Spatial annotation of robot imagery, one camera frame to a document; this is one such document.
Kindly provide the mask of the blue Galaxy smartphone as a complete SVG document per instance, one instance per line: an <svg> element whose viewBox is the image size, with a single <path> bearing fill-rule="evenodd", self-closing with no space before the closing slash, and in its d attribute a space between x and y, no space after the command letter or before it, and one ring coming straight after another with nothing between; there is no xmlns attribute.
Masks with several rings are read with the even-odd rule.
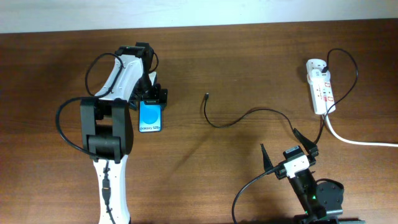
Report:
<svg viewBox="0 0 398 224"><path fill-rule="evenodd" d="M139 131L141 133L159 132L162 129L162 110L160 105L139 105Z"/></svg>

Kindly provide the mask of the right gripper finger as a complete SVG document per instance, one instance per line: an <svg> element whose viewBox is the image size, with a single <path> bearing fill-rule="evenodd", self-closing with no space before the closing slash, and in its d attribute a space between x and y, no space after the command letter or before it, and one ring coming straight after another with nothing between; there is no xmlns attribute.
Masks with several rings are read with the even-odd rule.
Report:
<svg viewBox="0 0 398 224"><path fill-rule="evenodd" d="M262 158L263 158L264 171L272 172L274 170L274 166L272 165L269 155L265 149L265 146L263 145L263 143L261 143L260 146L261 146L261 152L262 152Z"/></svg>
<svg viewBox="0 0 398 224"><path fill-rule="evenodd" d="M311 156L317 156L318 155L318 147L317 145L306 138L302 133L300 133L296 128L293 130L294 136L298 139L298 141L303 145L305 150L311 155Z"/></svg>

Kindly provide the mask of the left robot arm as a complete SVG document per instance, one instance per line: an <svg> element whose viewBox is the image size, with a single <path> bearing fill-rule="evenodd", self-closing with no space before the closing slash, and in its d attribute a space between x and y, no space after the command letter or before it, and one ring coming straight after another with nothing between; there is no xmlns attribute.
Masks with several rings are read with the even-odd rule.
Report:
<svg viewBox="0 0 398 224"><path fill-rule="evenodd" d="M157 81L159 59L138 42L112 54L114 67L104 86L80 103L83 150L96 170L100 223L130 223L126 197L126 164L134 131L131 110L139 112L140 133L162 130L168 91Z"/></svg>

